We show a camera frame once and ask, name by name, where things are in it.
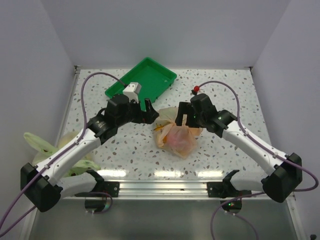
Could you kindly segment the orange translucent plastic bag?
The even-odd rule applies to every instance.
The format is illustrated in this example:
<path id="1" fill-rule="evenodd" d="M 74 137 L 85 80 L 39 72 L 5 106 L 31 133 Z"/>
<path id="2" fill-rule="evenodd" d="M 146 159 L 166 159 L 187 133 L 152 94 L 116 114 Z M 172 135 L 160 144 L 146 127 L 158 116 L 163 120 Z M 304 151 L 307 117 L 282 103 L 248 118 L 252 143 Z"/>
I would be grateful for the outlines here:
<path id="1" fill-rule="evenodd" d="M 155 120 L 153 129 L 156 146 L 186 159 L 197 148 L 196 138 L 203 129 L 187 126 L 186 116 L 182 118 L 182 125 L 178 126 L 175 123 L 177 107 L 162 108 L 158 113 L 159 117 Z"/>

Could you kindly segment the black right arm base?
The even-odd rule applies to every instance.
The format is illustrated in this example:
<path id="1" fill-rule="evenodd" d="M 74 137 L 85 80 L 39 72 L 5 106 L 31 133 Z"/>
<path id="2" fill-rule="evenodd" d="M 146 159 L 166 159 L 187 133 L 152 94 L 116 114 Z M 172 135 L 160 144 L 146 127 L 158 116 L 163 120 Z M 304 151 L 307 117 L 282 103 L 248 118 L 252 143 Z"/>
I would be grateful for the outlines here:
<path id="1" fill-rule="evenodd" d="M 243 195 L 252 194 L 251 190 L 237 190 L 231 184 L 232 177 L 238 173 L 239 170 L 233 170 L 228 173 L 222 181 L 210 181 L 206 183 L 207 195 L 209 198 L 231 198 L 231 197 L 239 197 Z"/>

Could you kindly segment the green translucent plastic bag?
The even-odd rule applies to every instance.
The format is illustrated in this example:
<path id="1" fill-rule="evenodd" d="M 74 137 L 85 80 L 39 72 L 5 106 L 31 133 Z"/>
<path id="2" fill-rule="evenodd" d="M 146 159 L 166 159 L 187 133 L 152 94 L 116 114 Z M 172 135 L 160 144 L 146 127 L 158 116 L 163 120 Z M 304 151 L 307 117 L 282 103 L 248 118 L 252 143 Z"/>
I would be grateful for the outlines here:
<path id="1" fill-rule="evenodd" d="M 71 140 L 73 140 L 80 132 L 79 131 L 72 131 L 67 132 L 63 135 L 58 143 L 57 146 L 51 145 L 46 140 L 42 139 L 41 137 L 34 135 L 30 132 L 25 132 L 23 134 L 24 140 L 35 150 L 37 150 L 37 154 L 35 155 L 32 165 L 35 166 L 38 163 L 44 161 L 45 159 L 51 157 L 55 154 L 58 150 L 68 144 Z M 95 171 L 101 170 L 101 167 L 94 162 L 94 158 L 92 153 L 88 153 L 85 155 L 81 160 L 79 160 L 65 175 L 64 177 L 73 177 L 78 176 L 85 173 L 87 170 L 92 169 Z"/>

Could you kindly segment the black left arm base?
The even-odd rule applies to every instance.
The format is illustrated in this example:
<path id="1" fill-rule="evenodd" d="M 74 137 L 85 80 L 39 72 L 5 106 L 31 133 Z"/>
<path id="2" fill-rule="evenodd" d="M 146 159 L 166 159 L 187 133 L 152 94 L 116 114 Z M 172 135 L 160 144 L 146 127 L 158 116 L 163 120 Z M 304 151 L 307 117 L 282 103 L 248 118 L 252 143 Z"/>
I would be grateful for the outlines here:
<path id="1" fill-rule="evenodd" d="M 113 198 L 119 196 L 120 183 L 118 181 L 105 180 L 93 169 L 87 170 L 86 173 L 90 174 L 95 180 L 94 188 L 90 191 L 91 193 L 107 193 Z"/>

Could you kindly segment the green plastic tray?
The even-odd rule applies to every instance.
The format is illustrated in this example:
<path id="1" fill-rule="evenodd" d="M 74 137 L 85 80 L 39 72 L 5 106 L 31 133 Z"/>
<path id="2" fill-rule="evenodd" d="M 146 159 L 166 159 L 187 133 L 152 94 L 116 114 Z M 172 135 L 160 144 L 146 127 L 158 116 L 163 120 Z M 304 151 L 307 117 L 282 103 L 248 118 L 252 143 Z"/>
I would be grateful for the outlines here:
<path id="1" fill-rule="evenodd" d="M 145 111 L 145 98 L 154 103 L 174 83 L 176 78 L 176 73 L 155 60 L 146 57 L 121 77 L 120 80 L 125 84 L 137 82 L 141 85 L 138 99 L 141 109 Z"/>

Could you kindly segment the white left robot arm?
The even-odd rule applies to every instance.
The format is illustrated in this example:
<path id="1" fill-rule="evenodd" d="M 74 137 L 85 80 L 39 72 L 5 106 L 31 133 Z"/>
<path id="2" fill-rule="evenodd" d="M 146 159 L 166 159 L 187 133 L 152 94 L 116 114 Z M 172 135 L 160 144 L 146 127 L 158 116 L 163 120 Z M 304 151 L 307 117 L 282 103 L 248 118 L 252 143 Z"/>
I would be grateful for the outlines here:
<path id="1" fill-rule="evenodd" d="M 113 96 L 71 142 L 38 166 L 27 163 L 21 168 L 21 192 L 42 213 L 54 207 L 63 197 L 85 192 L 95 197 L 101 195 L 104 190 L 103 178 L 93 170 L 67 178 L 64 175 L 82 157 L 115 136 L 123 125 L 152 124 L 159 113 L 150 99 L 146 98 L 144 102 L 145 110 L 142 110 L 140 103 L 126 95 Z"/>

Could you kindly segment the aluminium side rail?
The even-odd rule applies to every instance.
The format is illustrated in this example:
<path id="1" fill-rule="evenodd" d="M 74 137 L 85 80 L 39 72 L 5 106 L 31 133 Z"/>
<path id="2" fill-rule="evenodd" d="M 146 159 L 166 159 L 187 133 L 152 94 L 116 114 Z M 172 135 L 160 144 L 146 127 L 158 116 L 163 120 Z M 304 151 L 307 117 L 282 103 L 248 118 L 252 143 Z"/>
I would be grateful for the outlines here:
<path id="1" fill-rule="evenodd" d="M 71 89 L 70 89 L 70 92 L 69 92 L 69 95 L 68 95 L 68 98 L 67 98 L 66 107 L 64 109 L 64 113 L 63 113 L 63 116 L 62 116 L 62 121 L 61 121 L 61 124 L 60 124 L 60 127 L 59 127 L 59 131 L 58 131 L 58 134 L 57 134 L 56 141 L 55 141 L 55 145 L 58 143 L 59 139 L 63 136 L 64 129 L 65 129 L 65 126 L 66 126 L 66 122 L 67 122 L 67 119 L 68 119 L 68 114 L 69 114 L 69 111 L 70 111 L 70 107 L 71 107 L 71 104 L 72 104 L 72 101 L 73 101 L 73 95 L 74 95 L 75 89 L 77 87 L 77 82 L 78 82 L 78 79 L 79 79 L 80 72 L 81 72 L 81 66 L 75 65 L 74 66 L 73 79 L 72 79 L 72 85 L 71 85 Z"/>

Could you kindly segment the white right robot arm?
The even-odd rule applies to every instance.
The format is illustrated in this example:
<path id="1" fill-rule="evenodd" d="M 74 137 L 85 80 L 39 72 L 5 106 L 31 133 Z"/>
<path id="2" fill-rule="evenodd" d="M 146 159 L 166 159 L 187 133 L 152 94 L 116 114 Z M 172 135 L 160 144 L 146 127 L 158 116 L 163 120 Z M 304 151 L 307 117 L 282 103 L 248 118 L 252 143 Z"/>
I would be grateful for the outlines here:
<path id="1" fill-rule="evenodd" d="M 208 95 L 201 93 L 190 102 L 180 102 L 175 123 L 191 128 L 203 128 L 208 132 L 232 143 L 252 158 L 266 174 L 261 180 L 248 177 L 235 178 L 239 170 L 232 170 L 221 182 L 208 182 L 208 196 L 214 198 L 238 197 L 253 191 L 264 192 L 278 203 L 284 200 L 302 182 L 300 167 L 302 159 L 295 153 L 291 155 L 262 142 L 264 149 L 254 144 L 249 137 L 253 133 L 239 127 L 238 118 L 228 110 L 218 111 Z"/>

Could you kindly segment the aluminium front rail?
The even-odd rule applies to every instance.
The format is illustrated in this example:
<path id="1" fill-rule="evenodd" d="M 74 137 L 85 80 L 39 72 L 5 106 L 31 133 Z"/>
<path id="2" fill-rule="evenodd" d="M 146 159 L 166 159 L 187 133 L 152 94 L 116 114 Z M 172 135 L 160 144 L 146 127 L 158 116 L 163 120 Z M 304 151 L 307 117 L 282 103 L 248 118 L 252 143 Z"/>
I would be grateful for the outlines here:
<path id="1" fill-rule="evenodd" d="M 184 181 L 141 181 L 141 182 L 119 182 L 120 190 L 118 197 L 123 196 L 208 196 L 207 182 L 184 182 Z M 53 186 L 57 192 L 58 199 L 66 197 L 88 196 L 96 184 L 95 179 L 78 179 L 67 177 Z M 250 179 L 231 180 L 236 190 L 248 190 L 253 193 L 267 192 L 264 181 L 252 181 Z"/>

